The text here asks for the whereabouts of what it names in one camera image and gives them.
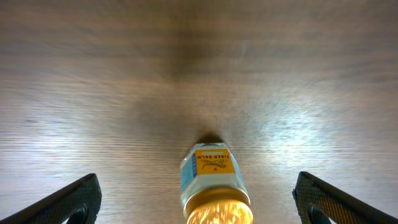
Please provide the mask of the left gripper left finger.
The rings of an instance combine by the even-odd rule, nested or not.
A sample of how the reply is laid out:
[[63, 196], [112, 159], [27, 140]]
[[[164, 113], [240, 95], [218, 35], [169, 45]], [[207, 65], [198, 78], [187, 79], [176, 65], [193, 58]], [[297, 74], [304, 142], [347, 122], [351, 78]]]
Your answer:
[[1, 223], [94, 223], [101, 207], [101, 198], [97, 175], [88, 174], [1, 220]]

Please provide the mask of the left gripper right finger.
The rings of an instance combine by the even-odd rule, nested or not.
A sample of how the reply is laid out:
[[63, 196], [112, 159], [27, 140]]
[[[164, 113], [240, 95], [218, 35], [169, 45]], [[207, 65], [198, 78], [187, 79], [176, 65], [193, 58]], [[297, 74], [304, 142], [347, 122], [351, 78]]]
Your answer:
[[318, 177], [301, 171], [292, 191], [298, 215], [312, 223], [397, 223], [388, 215]]

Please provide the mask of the Tiger Balm jar gold lid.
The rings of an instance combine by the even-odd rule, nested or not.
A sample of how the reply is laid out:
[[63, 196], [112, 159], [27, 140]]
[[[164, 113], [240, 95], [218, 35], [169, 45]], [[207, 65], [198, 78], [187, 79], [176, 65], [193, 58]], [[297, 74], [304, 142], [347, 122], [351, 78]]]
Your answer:
[[223, 142], [195, 144], [180, 165], [187, 224], [252, 224], [251, 201], [238, 163]]

